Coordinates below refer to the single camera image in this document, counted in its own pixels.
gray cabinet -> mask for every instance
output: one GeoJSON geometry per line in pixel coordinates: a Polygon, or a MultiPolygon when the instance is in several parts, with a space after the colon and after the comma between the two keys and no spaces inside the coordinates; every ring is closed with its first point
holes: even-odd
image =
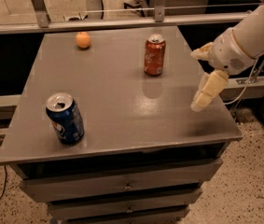
{"type": "Polygon", "coordinates": [[[184,217],[224,149],[242,138],[229,111],[219,98],[204,112],[190,110],[200,67],[177,27],[90,32],[86,50],[76,47],[75,35],[45,35],[0,164],[64,223],[184,217]],[[164,71],[149,77],[144,44],[156,32],[167,41],[164,71]],[[73,146],[59,143],[45,113],[57,91],[74,96],[84,119],[85,135],[73,146]]]}

soda can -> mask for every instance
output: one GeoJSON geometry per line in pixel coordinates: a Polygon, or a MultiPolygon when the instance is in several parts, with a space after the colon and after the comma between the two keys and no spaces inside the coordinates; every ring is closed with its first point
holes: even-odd
{"type": "Polygon", "coordinates": [[[73,145],[84,134],[81,114],[73,97],[68,93],[55,93],[47,99],[46,112],[60,142],[73,145]]]}
{"type": "Polygon", "coordinates": [[[166,41],[160,34],[151,35],[145,44],[144,71],[151,76],[162,73],[166,41]]]}

can lid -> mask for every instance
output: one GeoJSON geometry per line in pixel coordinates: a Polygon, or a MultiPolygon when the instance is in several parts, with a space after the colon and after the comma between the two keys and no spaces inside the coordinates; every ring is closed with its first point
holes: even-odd
{"type": "Polygon", "coordinates": [[[148,41],[151,43],[161,43],[163,42],[165,39],[162,37],[161,34],[153,34],[149,37],[148,41]]]}
{"type": "Polygon", "coordinates": [[[46,107],[52,112],[62,112],[73,103],[73,97],[68,93],[55,93],[47,99],[46,107]]]}

metal frame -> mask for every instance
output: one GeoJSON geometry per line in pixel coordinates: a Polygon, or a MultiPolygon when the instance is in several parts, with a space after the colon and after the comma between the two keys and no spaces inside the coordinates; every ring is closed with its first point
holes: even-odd
{"type": "Polygon", "coordinates": [[[99,21],[67,21],[51,22],[47,27],[40,27],[37,24],[10,24],[0,25],[0,34],[23,34],[23,33],[55,33],[73,32],[78,30],[105,30],[140,28],[156,26],[177,26],[195,24],[214,24],[224,22],[239,22],[248,13],[217,13],[200,15],[167,16],[164,21],[156,22],[154,18],[130,19],[130,20],[99,20],[99,21]]]}
{"type": "Polygon", "coordinates": [[[246,13],[223,13],[223,14],[199,14],[199,15],[182,15],[182,16],[165,17],[166,0],[155,0],[154,18],[148,17],[148,18],[141,18],[134,20],[114,20],[114,21],[98,20],[98,21],[51,22],[44,0],[31,0],[31,1],[35,9],[37,23],[0,25],[0,34],[54,33],[54,32],[77,31],[81,29],[103,30],[103,29],[134,28],[134,27],[238,22],[247,16],[246,13]]]}

drawer handle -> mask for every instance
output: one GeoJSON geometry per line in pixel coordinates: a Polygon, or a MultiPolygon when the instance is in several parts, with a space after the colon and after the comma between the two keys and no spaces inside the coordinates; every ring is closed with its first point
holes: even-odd
{"type": "Polygon", "coordinates": [[[125,190],[132,190],[132,186],[130,184],[127,184],[125,187],[124,187],[125,190]]]}
{"type": "Polygon", "coordinates": [[[133,210],[130,207],[128,207],[128,209],[126,210],[126,213],[133,213],[133,210]]]}

